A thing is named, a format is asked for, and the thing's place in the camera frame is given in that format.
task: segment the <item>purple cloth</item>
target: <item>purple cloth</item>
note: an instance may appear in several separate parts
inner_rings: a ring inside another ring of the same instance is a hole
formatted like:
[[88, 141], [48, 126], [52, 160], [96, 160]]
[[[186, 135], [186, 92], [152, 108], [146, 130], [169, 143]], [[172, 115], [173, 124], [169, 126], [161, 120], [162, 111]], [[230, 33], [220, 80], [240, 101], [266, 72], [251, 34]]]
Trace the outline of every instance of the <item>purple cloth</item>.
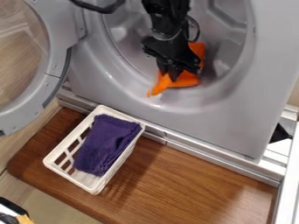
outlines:
[[94, 126], [79, 149], [73, 167], [96, 176], [105, 174], [141, 129], [135, 122], [108, 115], [96, 116]]

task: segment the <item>washing machine drum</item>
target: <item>washing machine drum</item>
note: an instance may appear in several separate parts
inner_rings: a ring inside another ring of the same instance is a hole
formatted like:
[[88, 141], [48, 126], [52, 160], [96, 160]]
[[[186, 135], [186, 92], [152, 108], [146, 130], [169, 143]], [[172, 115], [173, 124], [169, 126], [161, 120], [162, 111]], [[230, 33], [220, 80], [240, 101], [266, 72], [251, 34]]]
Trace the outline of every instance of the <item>washing machine drum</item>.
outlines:
[[[142, 50], [151, 23], [141, 0], [127, 1], [111, 15], [84, 10], [81, 24], [78, 8], [67, 0], [51, 2], [57, 1], [28, 1], [56, 55], [49, 56], [46, 74], [64, 71], [66, 49], [73, 46], [69, 80], [76, 95], [185, 137], [252, 158], [263, 154], [296, 81], [297, 0], [191, 1], [189, 15], [201, 30], [198, 42], [206, 45], [202, 84], [152, 98], [146, 93], [157, 67]], [[10, 132], [8, 126], [3, 130]]]

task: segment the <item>white plastic basket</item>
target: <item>white plastic basket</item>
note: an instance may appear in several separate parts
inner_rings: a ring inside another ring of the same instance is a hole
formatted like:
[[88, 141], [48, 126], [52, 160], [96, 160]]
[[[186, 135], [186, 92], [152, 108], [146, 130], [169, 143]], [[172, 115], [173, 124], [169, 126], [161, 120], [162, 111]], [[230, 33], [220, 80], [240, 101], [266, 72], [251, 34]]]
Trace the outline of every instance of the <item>white plastic basket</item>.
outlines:
[[[88, 174], [83, 171], [77, 171], [73, 168], [73, 162], [76, 152], [84, 143], [86, 136], [94, 124], [94, 117], [98, 115], [113, 116], [122, 120], [139, 123], [142, 130], [129, 144], [126, 150], [117, 158], [111, 168], [101, 177]], [[121, 112], [100, 105], [83, 122], [81, 122], [51, 153], [43, 160], [44, 165], [50, 170], [58, 173], [60, 176], [68, 179], [75, 185], [83, 188], [93, 195], [99, 194], [109, 180], [115, 175], [118, 169], [132, 153], [136, 141], [145, 130], [145, 125], [140, 121], [124, 115]]]

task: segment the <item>wooden board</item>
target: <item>wooden board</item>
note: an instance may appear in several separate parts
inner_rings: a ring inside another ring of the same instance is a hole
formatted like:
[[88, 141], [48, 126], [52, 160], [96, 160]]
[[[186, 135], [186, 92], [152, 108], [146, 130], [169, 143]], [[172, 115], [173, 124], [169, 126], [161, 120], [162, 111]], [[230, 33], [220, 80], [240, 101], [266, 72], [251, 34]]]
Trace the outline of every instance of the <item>wooden board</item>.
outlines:
[[275, 188], [145, 138], [100, 195], [81, 190], [46, 169], [42, 159], [83, 118], [60, 110], [8, 171], [104, 223], [270, 222]]

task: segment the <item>washing machine door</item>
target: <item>washing machine door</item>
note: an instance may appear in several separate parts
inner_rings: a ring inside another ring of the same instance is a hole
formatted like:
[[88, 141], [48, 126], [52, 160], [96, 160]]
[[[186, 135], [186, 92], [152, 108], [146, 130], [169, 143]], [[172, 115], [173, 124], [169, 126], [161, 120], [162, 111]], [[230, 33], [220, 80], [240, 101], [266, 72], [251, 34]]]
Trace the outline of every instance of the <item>washing machine door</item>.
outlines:
[[65, 1], [2, 0], [0, 135], [38, 117], [55, 96], [79, 35]]
[[74, 93], [261, 157], [298, 74], [299, 1], [191, 1], [189, 15], [206, 44], [203, 84], [152, 98], [146, 93], [157, 68], [142, 51], [150, 21], [140, 2], [127, 1], [113, 15], [87, 12], [90, 36], [75, 47], [69, 76]]

